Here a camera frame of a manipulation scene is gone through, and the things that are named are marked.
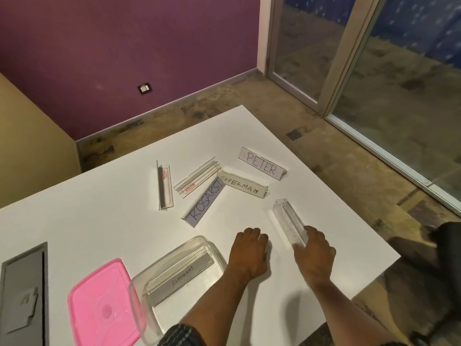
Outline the person's left hand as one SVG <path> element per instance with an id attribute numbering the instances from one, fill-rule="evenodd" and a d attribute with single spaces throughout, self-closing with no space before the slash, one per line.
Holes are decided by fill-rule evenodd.
<path id="1" fill-rule="evenodd" d="M 242 283 L 248 284 L 268 270 L 267 249 L 236 248 L 236 239 L 232 245 L 226 273 L 230 272 Z"/>

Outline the person's right hand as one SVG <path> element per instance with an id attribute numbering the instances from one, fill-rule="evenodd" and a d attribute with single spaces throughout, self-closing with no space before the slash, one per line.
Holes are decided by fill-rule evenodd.
<path id="1" fill-rule="evenodd" d="M 307 259 L 295 260 L 305 282 L 311 289 L 331 282 L 331 272 L 336 249 L 331 247 L 323 232 L 312 226 L 305 226 L 308 232 Z"/>

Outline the clear acrylic name holder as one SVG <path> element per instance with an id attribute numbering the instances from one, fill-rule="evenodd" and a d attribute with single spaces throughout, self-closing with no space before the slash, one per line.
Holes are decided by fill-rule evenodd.
<path id="1" fill-rule="evenodd" d="M 308 232 L 304 228 L 303 221 L 286 198 L 274 201 L 273 215 L 286 242 L 290 246 L 297 244 L 304 248 L 308 242 Z"/>

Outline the person's right forearm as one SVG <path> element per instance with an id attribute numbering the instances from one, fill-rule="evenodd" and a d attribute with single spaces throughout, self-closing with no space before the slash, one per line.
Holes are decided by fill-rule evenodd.
<path id="1" fill-rule="evenodd" d="M 321 306 L 335 346 L 406 346 L 329 278 L 306 276 L 305 281 Z"/>

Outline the person's left forearm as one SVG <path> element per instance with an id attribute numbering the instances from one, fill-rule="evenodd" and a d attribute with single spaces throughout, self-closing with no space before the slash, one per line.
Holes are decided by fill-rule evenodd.
<path id="1" fill-rule="evenodd" d="M 256 293 L 269 276 L 266 264 L 254 278 L 228 265 L 180 323 L 194 330 L 200 346 L 252 346 Z"/>

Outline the clear plastic container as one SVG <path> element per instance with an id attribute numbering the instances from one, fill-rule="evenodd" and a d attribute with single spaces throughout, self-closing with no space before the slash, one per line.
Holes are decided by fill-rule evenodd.
<path id="1" fill-rule="evenodd" d="M 210 253 L 214 264 L 156 307 L 149 306 L 145 295 L 147 285 L 174 264 L 204 249 Z M 213 243 L 204 236 L 196 236 L 179 245 L 132 278 L 129 285 L 130 304 L 142 342 L 146 346 L 156 346 L 166 331 L 178 324 L 222 276 L 226 265 L 224 258 Z"/>

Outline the name holder with black writing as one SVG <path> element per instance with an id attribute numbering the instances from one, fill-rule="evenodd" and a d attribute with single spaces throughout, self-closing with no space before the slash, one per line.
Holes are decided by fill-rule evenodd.
<path id="1" fill-rule="evenodd" d="M 262 185 L 256 181 L 229 173 L 223 169 L 217 171 L 217 176 L 226 186 L 230 186 L 236 190 L 245 192 L 246 194 L 250 194 L 260 199 L 264 199 L 269 194 L 267 185 Z"/>

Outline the white card with blue writing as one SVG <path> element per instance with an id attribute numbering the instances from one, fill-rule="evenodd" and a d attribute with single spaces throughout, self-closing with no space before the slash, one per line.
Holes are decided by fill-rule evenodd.
<path id="1" fill-rule="evenodd" d="M 181 219 L 195 228 L 216 198 L 220 195 L 224 186 L 222 179 L 216 176 L 207 187 L 206 191 L 191 205 Z"/>

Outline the name holder with blue writing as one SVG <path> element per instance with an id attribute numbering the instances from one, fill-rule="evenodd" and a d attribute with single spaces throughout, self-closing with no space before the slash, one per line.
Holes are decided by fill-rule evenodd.
<path id="1" fill-rule="evenodd" d="M 287 174 L 287 170 L 285 168 L 245 147 L 241 148 L 238 158 L 278 181 Z"/>

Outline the clear holder with red label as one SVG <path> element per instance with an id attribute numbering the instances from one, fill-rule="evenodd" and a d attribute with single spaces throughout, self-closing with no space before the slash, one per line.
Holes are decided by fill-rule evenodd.
<path id="1" fill-rule="evenodd" d="M 221 165 L 215 160 L 215 157 L 213 157 L 178 182 L 178 184 L 174 186 L 174 189 L 182 198 L 185 198 L 206 180 L 215 175 L 220 169 Z"/>
<path id="2" fill-rule="evenodd" d="M 157 161 L 159 211 L 174 207 L 173 188 L 169 165 L 160 165 Z"/>

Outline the grey name holder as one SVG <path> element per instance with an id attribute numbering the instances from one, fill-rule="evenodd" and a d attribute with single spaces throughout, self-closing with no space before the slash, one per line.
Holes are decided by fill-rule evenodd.
<path id="1" fill-rule="evenodd" d="M 174 264 L 147 285 L 145 295 L 148 305 L 156 307 L 213 264 L 212 256 L 205 249 Z"/>

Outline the dark striped sleeve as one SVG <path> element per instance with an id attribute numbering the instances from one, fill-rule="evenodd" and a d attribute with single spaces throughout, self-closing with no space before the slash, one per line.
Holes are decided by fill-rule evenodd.
<path id="1" fill-rule="evenodd" d="M 157 346 L 206 346 L 200 333 L 187 324 L 170 327 Z"/>

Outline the pink plastic lid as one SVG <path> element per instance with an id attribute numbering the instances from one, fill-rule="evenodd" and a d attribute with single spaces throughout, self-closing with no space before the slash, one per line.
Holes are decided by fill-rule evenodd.
<path id="1" fill-rule="evenodd" d="M 67 296 L 75 346 L 134 346 L 140 339 L 129 297 L 130 276 L 115 258 L 75 285 Z"/>

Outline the glass door panel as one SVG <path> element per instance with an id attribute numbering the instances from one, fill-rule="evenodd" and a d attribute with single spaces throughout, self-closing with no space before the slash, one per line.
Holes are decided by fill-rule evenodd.
<path id="1" fill-rule="evenodd" d="M 379 0 L 327 120 L 461 217 L 461 0 Z"/>
<path id="2" fill-rule="evenodd" d="M 324 117 L 380 0 L 273 0 L 267 75 Z"/>

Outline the beige cabinet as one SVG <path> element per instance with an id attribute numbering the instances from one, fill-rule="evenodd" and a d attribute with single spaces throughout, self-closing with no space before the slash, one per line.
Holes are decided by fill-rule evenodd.
<path id="1" fill-rule="evenodd" d="M 0 209 L 81 172 L 75 141 L 0 73 Z"/>

